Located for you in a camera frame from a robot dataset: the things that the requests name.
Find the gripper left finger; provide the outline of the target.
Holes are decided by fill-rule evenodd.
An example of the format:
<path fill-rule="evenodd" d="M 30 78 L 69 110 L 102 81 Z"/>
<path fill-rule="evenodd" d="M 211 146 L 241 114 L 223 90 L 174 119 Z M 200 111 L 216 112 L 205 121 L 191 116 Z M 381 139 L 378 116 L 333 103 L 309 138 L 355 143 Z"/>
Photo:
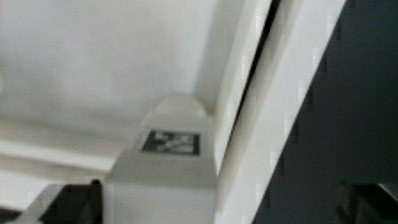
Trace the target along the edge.
<path fill-rule="evenodd" d="M 10 224 L 102 224 L 102 185 L 49 184 Z"/>

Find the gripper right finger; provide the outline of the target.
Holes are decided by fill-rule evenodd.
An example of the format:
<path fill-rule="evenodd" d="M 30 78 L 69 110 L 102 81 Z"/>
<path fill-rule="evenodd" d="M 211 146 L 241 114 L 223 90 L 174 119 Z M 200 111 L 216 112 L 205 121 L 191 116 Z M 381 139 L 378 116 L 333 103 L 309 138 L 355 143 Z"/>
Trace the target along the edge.
<path fill-rule="evenodd" d="M 398 183 L 341 183 L 335 224 L 398 224 Z"/>

